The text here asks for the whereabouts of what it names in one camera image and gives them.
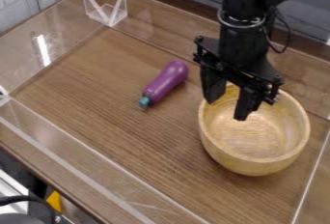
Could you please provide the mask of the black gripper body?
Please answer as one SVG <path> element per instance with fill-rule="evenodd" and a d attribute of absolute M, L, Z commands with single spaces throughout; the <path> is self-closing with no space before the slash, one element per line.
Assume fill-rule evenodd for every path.
<path fill-rule="evenodd" d="M 218 18 L 220 38 L 195 37 L 194 61 L 201 71 L 202 66 L 220 70 L 228 83 L 234 83 L 238 89 L 246 86 L 260 89 L 262 102 L 274 104 L 284 78 L 268 59 L 273 23 L 265 15 L 237 19 L 220 12 Z"/>

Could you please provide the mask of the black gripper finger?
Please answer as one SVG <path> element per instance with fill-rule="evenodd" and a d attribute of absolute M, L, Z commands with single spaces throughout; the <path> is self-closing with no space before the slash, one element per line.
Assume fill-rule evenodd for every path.
<path fill-rule="evenodd" d="M 202 93 L 209 103 L 218 100 L 226 93 L 228 79 L 220 70 L 202 66 Z"/>
<path fill-rule="evenodd" d="M 238 103 L 234 114 L 234 118 L 238 121 L 245 121 L 250 113 L 258 110 L 264 98 L 264 93 L 260 89 L 249 86 L 240 89 Z"/>

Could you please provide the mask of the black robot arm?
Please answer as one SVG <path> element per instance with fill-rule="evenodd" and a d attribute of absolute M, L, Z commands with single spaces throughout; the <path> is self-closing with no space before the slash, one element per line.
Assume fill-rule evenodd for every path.
<path fill-rule="evenodd" d="M 234 119 L 244 121 L 262 103 L 276 103 L 284 77 L 268 59 L 277 6 L 286 0 L 222 0 L 217 39 L 195 37 L 194 61 L 201 65 L 203 98 L 209 103 L 225 96 L 230 83 L 240 87 Z"/>

